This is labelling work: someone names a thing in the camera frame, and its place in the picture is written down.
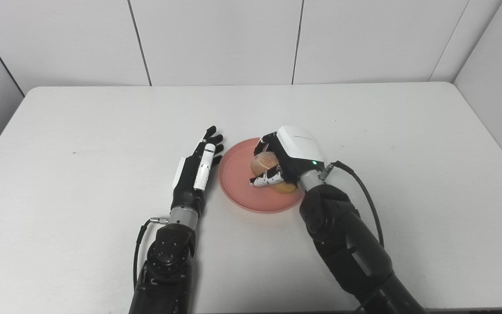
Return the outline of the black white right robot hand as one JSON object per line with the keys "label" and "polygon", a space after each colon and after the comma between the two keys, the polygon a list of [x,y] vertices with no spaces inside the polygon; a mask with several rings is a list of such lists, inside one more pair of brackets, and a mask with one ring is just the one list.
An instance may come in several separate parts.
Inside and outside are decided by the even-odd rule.
{"label": "black white right robot hand", "polygon": [[273,153],[278,165],[251,178],[251,186],[266,187],[285,182],[307,192],[325,183],[319,178],[325,169],[323,155],[308,131],[295,126],[280,127],[259,139],[253,155],[263,152]]}

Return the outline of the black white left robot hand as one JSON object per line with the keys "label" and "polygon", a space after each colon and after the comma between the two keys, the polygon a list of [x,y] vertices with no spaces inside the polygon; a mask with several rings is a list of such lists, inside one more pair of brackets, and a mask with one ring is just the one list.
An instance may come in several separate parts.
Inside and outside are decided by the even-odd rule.
{"label": "black white left robot hand", "polygon": [[205,207],[205,190],[212,169],[219,165],[224,150],[224,137],[212,125],[193,153],[180,159],[173,182],[171,209],[193,209],[200,216]]}

